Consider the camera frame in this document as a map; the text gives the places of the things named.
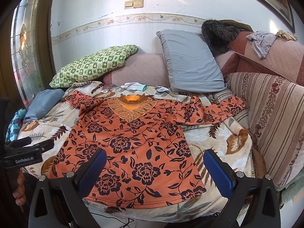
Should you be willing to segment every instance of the wallpaper border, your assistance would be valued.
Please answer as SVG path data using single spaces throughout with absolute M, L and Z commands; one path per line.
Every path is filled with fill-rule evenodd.
M 59 36 L 52 37 L 52 45 L 57 44 L 66 39 L 80 35 L 82 33 L 90 32 L 96 29 L 101 29 L 111 26 L 119 26 L 125 24 L 149 24 L 149 23 L 169 23 L 169 24 L 180 24 L 189 25 L 194 27 L 201 27 L 206 19 L 174 14 L 174 13 L 137 13 L 128 15 L 119 15 L 106 19 L 100 19 L 93 21 L 78 27 L 75 27 Z

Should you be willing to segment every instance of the blue pillow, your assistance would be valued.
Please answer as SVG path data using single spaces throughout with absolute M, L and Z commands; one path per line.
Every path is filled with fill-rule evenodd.
M 33 102 L 29 105 L 23 123 L 39 120 L 44 117 L 60 101 L 63 94 L 64 91 L 61 89 L 47 89 L 38 93 Z
M 173 92 L 210 93 L 227 89 L 223 74 L 202 37 L 195 32 L 157 32 Z

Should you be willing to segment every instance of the human hand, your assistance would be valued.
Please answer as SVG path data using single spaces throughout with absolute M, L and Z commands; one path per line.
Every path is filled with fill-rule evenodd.
M 25 201 L 26 201 L 26 197 L 24 195 L 24 176 L 23 176 L 23 173 L 20 172 L 19 173 L 19 176 L 17 177 L 17 182 L 18 182 L 18 188 L 16 188 L 14 191 L 13 191 L 13 196 L 15 197 L 16 199 L 16 204 L 18 206 L 22 206 L 25 204 Z

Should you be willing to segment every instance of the orange floral shirt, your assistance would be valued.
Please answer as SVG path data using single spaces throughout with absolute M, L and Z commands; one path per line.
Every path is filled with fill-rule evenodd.
M 237 96 L 208 107 L 198 97 L 185 104 L 145 95 L 93 98 L 78 91 L 66 100 L 79 108 L 79 120 L 49 178 L 77 171 L 100 147 L 107 163 L 86 199 L 137 209 L 173 205 L 206 191 L 177 123 L 214 124 L 245 108 Z

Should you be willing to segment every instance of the wall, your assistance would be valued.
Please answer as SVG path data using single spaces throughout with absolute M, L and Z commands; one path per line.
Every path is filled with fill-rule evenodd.
M 204 19 L 233 19 L 250 24 L 254 31 L 270 31 L 272 28 L 288 31 L 287 27 L 265 6 L 256 0 L 144 0 L 144 7 L 124 9 L 127 0 L 53 0 L 51 12 L 51 35 L 59 37 L 75 28 L 94 21 L 109 21 L 117 16 L 144 13 L 171 13 Z M 297 19 L 296 35 L 304 43 L 304 25 Z M 112 45 L 133 43 L 146 53 L 161 53 L 155 33 L 164 28 L 200 31 L 197 26 L 177 26 L 174 23 L 129 23 L 88 30 L 73 37 L 53 41 L 56 69 L 87 54 Z

